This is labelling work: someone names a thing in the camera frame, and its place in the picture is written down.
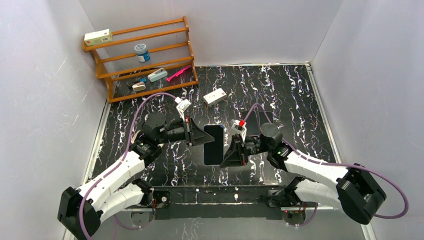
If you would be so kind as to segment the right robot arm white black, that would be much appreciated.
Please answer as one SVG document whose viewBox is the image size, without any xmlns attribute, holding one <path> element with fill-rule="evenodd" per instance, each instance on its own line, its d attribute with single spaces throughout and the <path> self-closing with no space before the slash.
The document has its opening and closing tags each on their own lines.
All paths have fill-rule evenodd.
<svg viewBox="0 0 424 240">
<path fill-rule="evenodd" d="M 342 210 L 355 222 L 367 225 L 387 198 L 386 193 L 359 164 L 331 166 L 329 162 L 308 158 L 283 141 L 283 134 L 273 123 L 265 123 L 260 134 L 245 135 L 244 128 L 231 137 L 229 149 L 220 168 L 241 167 L 249 156 L 266 153 L 266 159 L 276 169 L 297 174 L 283 190 L 264 196 L 272 204 L 294 206 L 314 202 Z"/>
</svg>

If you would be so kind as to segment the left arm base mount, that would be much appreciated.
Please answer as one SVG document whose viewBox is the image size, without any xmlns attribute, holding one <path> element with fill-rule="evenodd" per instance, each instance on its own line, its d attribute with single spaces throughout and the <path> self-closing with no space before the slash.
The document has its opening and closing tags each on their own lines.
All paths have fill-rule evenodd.
<svg viewBox="0 0 424 240">
<path fill-rule="evenodd" d="M 133 227 L 143 229 L 151 224 L 157 215 L 158 209 L 167 209 L 170 206 L 170 192 L 167 190 L 151 190 L 146 193 L 141 202 L 136 204 L 130 217 Z"/>
</svg>

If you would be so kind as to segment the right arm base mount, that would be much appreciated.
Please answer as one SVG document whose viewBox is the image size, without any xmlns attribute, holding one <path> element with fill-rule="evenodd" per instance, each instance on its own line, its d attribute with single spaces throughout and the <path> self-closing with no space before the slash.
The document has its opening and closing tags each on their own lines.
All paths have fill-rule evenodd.
<svg viewBox="0 0 424 240">
<path fill-rule="evenodd" d="M 260 196 L 260 200 L 269 208 L 288 208 L 282 211 L 282 218 L 287 225 L 299 227 L 306 221 L 308 204 L 284 190 L 268 190 L 266 195 Z"/>
</svg>

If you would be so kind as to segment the beige white phone case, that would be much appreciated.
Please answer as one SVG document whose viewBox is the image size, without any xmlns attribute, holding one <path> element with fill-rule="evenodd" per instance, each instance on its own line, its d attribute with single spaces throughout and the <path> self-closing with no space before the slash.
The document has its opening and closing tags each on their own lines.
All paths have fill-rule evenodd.
<svg viewBox="0 0 424 240">
<path fill-rule="evenodd" d="M 132 134 L 132 137 L 131 137 L 131 139 L 130 139 L 130 143 L 131 143 L 131 144 L 134 144 L 134 143 L 135 143 L 135 141 L 136 141 L 136 140 L 137 140 L 137 138 L 138 138 L 139 133 L 140 133 L 140 131 L 138 130 L 137 132 L 134 132 L 134 133 Z"/>
</svg>

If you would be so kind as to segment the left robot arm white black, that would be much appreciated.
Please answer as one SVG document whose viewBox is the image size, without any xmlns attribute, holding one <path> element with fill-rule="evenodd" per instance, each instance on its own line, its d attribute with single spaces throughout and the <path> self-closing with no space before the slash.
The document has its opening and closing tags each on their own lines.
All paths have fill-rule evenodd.
<svg viewBox="0 0 424 240">
<path fill-rule="evenodd" d="M 62 192 L 58 221 L 77 239 L 90 239 L 105 220 L 123 209 L 151 205 L 153 187 L 141 179 L 127 181 L 157 159 L 163 144 L 185 141 L 199 146 L 214 140 L 190 116 L 168 124 L 163 113 L 150 114 L 126 154 L 89 182 Z"/>
</svg>

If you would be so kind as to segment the purple phone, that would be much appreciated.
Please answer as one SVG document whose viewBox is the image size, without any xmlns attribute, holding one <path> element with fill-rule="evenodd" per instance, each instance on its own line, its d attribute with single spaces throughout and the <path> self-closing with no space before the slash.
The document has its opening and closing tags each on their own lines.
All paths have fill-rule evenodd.
<svg viewBox="0 0 424 240">
<path fill-rule="evenodd" d="M 242 111 L 242 120 L 245 122 L 246 135 L 247 136 L 258 136 L 261 134 L 259 122 L 257 120 L 256 112 L 253 110 L 249 115 L 249 111 Z"/>
</svg>

